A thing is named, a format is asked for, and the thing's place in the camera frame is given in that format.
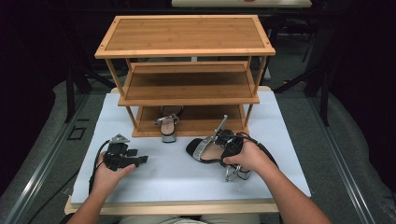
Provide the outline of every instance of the clothing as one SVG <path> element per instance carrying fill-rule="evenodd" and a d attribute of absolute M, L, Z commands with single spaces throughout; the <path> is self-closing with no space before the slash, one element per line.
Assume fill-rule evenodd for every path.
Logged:
<path fill-rule="evenodd" d="M 179 216 L 129 216 L 120 224 L 260 224 L 259 214 L 202 215 L 200 221 Z"/>

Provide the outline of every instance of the black curtain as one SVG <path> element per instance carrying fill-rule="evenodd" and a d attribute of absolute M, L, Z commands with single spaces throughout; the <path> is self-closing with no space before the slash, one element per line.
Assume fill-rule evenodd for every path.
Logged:
<path fill-rule="evenodd" d="M 360 126 L 370 162 L 396 192 L 396 5 L 360 5 L 344 33 L 344 56 L 331 92 Z"/>
<path fill-rule="evenodd" d="M 0 3 L 0 193 L 21 168 L 65 80 L 67 44 L 36 1 Z"/>

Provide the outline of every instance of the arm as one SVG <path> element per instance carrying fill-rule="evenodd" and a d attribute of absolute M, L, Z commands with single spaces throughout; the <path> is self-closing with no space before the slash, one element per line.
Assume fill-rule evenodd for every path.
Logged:
<path fill-rule="evenodd" d="M 134 165 L 129 165 L 114 172 L 102 164 L 104 156 L 105 153 L 101 153 L 99 156 L 99 166 L 96 170 L 91 194 L 67 223 L 96 223 L 108 195 L 119 181 L 134 169 Z"/>
<path fill-rule="evenodd" d="M 245 140 L 241 153 L 224 158 L 256 172 L 274 197 L 285 223 L 331 223 L 323 212 L 270 161 L 255 144 Z"/>

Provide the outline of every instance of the three-tier shoe rack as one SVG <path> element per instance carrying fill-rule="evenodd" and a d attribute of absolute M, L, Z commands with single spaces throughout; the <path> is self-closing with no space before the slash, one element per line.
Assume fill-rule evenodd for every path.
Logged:
<path fill-rule="evenodd" d="M 248 133 L 248 120 L 267 57 L 275 55 L 256 15 L 117 16 L 95 58 L 105 59 L 134 125 L 132 136 L 161 136 L 153 121 L 161 105 L 184 105 L 178 136 L 209 136 L 228 115 L 227 129 Z M 238 56 L 241 61 L 132 63 L 138 58 Z M 261 58 L 256 80 L 252 57 Z M 124 59 L 123 81 L 112 60 Z M 131 106 L 138 106 L 137 114 Z"/>

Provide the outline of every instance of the hand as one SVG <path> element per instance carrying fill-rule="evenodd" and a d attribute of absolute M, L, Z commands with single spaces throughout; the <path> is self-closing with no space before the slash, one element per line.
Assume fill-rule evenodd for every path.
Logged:
<path fill-rule="evenodd" d="M 255 172 L 265 164 L 272 164 L 268 156 L 256 144 L 247 139 L 244 139 L 244 145 L 238 155 L 224 158 L 223 161 L 227 164 L 240 164 L 245 169 Z"/>
<path fill-rule="evenodd" d="M 98 158 L 98 167 L 96 169 L 95 180 L 93 182 L 92 192 L 98 192 L 104 196 L 110 195 L 120 180 L 134 170 L 134 164 L 131 164 L 122 170 L 112 171 L 108 169 L 103 162 L 105 152 L 102 152 Z"/>

